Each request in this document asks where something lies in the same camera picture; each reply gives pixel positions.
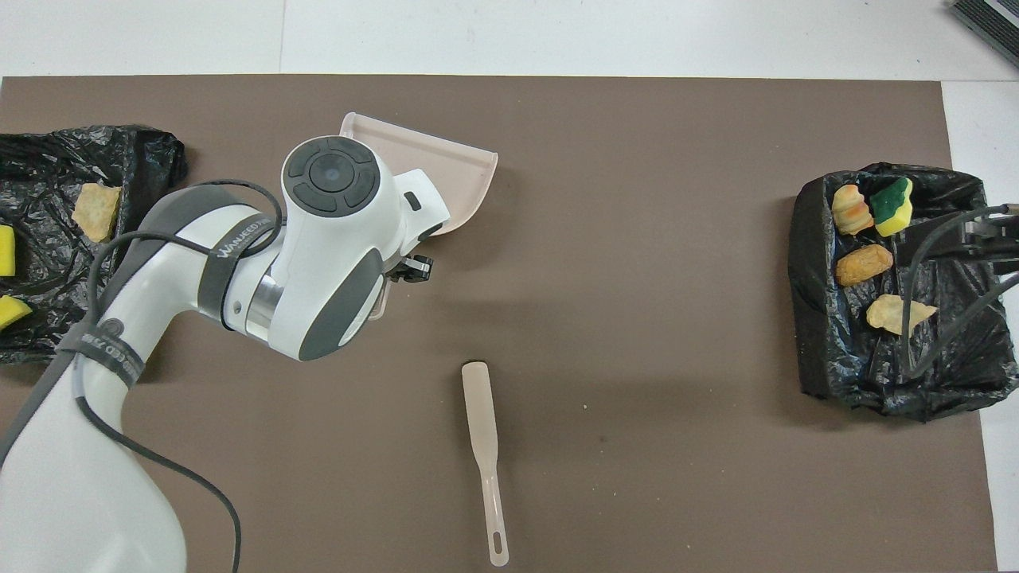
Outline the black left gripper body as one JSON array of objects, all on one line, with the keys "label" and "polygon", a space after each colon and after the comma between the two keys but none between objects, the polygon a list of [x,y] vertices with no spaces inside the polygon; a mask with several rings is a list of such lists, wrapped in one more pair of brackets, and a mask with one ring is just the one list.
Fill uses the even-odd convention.
[{"label": "black left gripper body", "polygon": [[387,272],[390,282],[423,283],[428,282],[434,266],[433,258],[415,255],[403,257],[396,265]]}]

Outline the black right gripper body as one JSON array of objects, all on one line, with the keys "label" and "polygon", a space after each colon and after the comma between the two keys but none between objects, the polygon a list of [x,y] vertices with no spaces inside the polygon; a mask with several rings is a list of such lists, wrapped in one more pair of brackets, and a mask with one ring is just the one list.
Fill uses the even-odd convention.
[{"label": "black right gripper body", "polygon": [[965,251],[972,257],[1018,257],[1018,211],[983,216],[963,225]]}]

